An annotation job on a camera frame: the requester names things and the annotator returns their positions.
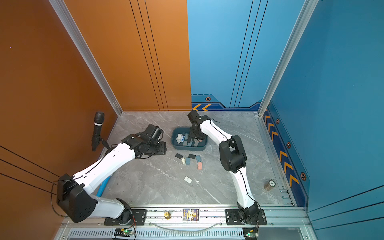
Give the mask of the right green circuit board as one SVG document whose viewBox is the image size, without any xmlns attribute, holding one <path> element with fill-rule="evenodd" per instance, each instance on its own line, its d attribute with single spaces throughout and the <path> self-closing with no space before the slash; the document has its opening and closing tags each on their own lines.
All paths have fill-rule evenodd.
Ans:
<svg viewBox="0 0 384 240">
<path fill-rule="evenodd" d="M 257 229 L 243 228 L 243 235 L 245 240 L 257 240 L 259 231 Z"/>
</svg>

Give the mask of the brown tape roll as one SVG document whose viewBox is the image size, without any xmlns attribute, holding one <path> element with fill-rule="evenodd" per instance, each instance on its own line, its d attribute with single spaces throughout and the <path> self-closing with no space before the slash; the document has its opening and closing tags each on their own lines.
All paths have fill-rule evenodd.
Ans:
<svg viewBox="0 0 384 240">
<path fill-rule="evenodd" d="M 265 184 L 264 184 L 264 189 L 266 191 L 270 191 L 270 190 L 272 190 L 275 187 L 276 187 L 276 183 L 275 183 L 274 180 L 266 181 Z"/>
</svg>

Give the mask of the teal plastic storage box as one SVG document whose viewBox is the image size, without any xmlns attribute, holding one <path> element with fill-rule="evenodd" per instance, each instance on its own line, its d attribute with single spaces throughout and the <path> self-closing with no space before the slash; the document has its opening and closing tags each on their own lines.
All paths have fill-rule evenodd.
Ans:
<svg viewBox="0 0 384 240">
<path fill-rule="evenodd" d="M 188 147 L 188 144 L 187 146 L 183 146 L 183 142 L 181 142 L 180 144 L 177 143 L 177 138 L 180 138 L 181 135 L 185 135 L 185 134 L 189 134 L 189 138 L 188 140 L 184 140 L 184 142 L 193 142 L 192 146 L 191 147 Z M 173 130 L 173 133 L 172 133 L 172 137 L 171 137 L 171 143 L 172 145 L 174 146 L 175 149 L 177 150 L 185 150 L 185 151 L 203 151 L 206 146 L 207 146 L 207 141 L 208 139 L 205 138 L 203 140 L 199 140 L 199 144 L 197 147 L 194 147 L 194 141 L 195 139 L 192 139 L 190 137 L 190 128 L 188 127 L 178 127 L 178 128 L 175 128 Z"/>
</svg>

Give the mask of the colourful card on rail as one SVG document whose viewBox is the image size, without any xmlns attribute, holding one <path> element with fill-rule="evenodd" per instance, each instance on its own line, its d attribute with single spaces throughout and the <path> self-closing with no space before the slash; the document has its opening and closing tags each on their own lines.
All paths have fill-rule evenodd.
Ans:
<svg viewBox="0 0 384 240">
<path fill-rule="evenodd" d="M 197 223 L 200 221 L 200 209 L 183 209 L 182 221 Z"/>
</svg>

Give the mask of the brass knob on rail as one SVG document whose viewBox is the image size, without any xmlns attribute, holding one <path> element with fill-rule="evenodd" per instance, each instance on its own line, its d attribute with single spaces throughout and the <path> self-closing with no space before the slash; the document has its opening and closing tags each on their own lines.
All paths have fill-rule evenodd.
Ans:
<svg viewBox="0 0 384 240">
<path fill-rule="evenodd" d="M 165 218 L 166 220 L 171 219 L 171 217 L 172 217 L 172 215 L 171 215 L 170 212 L 164 212 L 164 218 Z"/>
</svg>

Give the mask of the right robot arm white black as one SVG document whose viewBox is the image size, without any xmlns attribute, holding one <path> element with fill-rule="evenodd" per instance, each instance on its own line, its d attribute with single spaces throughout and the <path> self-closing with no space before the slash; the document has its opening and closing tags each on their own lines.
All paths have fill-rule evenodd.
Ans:
<svg viewBox="0 0 384 240">
<path fill-rule="evenodd" d="M 241 221 L 246 225 L 256 224 L 261 207 L 250 188 L 246 170 L 247 154 L 241 137 L 226 133 L 215 124 L 215 120 L 201 116 L 195 110 L 188 113 L 188 118 L 192 124 L 191 137 L 199 140 L 209 137 L 218 145 L 220 162 L 230 173 L 235 185 Z"/>
</svg>

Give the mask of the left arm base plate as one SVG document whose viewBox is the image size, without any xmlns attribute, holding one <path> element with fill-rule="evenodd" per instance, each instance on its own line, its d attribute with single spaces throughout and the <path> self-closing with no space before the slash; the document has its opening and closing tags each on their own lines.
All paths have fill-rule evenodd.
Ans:
<svg viewBox="0 0 384 240">
<path fill-rule="evenodd" d="M 133 209 L 128 213 L 127 211 L 123 212 L 124 216 L 119 217 L 118 219 L 105 218 L 105 226 L 144 226 L 147 210 L 146 209 Z"/>
</svg>

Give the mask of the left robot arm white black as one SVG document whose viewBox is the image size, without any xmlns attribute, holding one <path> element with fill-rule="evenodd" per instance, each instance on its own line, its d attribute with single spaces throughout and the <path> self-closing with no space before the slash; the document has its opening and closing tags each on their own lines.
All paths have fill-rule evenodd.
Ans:
<svg viewBox="0 0 384 240">
<path fill-rule="evenodd" d="M 163 141 L 146 142 L 136 135 L 129 135 L 88 168 L 72 176 L 61 176 L 57 182 L 57 205 L 74 223 L 88 218 L 107 218 L 119 225 L 127 224 L 132 217 L 129 204 L 122 199 L 98 197 L 94 191 L 128 162 L 162 156 L 166 150 Z"/>
</svg>

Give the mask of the dark grey eraser upper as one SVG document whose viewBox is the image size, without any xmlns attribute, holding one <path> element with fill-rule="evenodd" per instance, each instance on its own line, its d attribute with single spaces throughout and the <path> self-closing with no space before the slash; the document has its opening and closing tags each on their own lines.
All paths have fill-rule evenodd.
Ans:
<svg viewBox="0 0 384 240">
<path fill-rule="evenodd" d="M 183 156 L 181 154 L 176 154 L 175 157 L 180 159 L 180 160 L 183 158 Z"/>
</svg>

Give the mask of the left green circuit board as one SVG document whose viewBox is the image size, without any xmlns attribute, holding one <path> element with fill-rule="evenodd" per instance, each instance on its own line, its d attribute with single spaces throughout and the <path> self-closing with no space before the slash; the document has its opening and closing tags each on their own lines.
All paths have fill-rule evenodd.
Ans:
<svg viewBox="0 0 384 240">
<path fill-rule="evenodd" d="M 116 228 L 113 238 L 117 240 L 135 240 L 136 232 L 133 229 L 128 228 Z"/>
</svg>

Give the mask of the white eraser low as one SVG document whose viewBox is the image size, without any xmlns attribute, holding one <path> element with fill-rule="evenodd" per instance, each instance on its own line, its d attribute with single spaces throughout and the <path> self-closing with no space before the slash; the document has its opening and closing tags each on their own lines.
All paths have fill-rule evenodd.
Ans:
<svg viewBox="0 0 384 240">
<path fill-rule="evenodd" d="M 193 180 L 191 178 L 189 178 L 188 176 L 186 176 L 184 178 L 184 181 L 187 182 L 188 184 L 191 184 Z"/>
</svg>

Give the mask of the aluminium front rail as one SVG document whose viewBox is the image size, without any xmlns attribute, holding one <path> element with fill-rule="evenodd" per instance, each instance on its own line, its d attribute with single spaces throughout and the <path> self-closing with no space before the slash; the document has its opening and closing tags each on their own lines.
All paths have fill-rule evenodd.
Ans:
<svg viewBox="0 0 384 240">
<path fill-rule="evenodd" d="M 226 209 L 237 209 L 231 205 L 144 205 L 132 207 L 133 209 L 146 209 L 147 217 L 144 226 L 136 227 L 163 227 L 163 228 L 230 228 L 226 223 Z M 200 209 L 200 221 L 197 223 L 186 223 L 182 221 L 183 209 Z M 292 206 L 262 206 L 265 211 L 267 222 L 262 228 L 304 228 L 312 224 L 303 208 Z M 164 212 L 170 212 L 169 220 L 164 218 Z"/>
</svg>

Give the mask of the green circuit board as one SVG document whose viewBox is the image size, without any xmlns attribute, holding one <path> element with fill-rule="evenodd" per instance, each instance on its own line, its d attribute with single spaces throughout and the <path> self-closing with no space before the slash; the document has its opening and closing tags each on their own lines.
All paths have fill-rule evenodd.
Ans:
<svg viewBox="0 0 384 240">
<path fill-rule="evenodd" d="M 243 235 L 245 240 L 257 240 L 259 231 L 257 229 L 243 228 Z"/>
<path fill-rule="evenodd" d="M 133 229 L 128 228 L 116 228 L 113 238 L 117 240 L 135 240 L 136 232 Z"/>
</svg>

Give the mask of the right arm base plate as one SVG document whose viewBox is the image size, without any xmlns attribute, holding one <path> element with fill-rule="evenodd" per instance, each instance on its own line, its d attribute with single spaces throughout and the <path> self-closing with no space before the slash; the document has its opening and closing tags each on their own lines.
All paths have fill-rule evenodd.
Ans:
<svg viewBox="0 0 384 240">
<path fill-rule="evenodd" d="M 234 225 L 253 225 L 266 226 L 268 224 L 265 211 L 256 210 L 255 214 L 249 214 L 247 211 L 237 209 L 226 209 L 226 223 L 228 226 Z"/>
</svg>

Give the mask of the black microphone on stand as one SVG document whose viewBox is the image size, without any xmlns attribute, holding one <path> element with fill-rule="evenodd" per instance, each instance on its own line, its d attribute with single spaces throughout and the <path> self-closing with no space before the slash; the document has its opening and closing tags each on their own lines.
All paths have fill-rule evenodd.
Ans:
<svg viewBox="0 0 384 240">
<path fill-rule="evenodd" d="M 96 112 L 94 117 L 94 130 L 92 135 L 92 151 L 95 152 L 100 143 L 109 149 L 107 141 L 101 137 L 102 126 L 105 120 L 105 114 L 103 112 Z"/>
</svg>

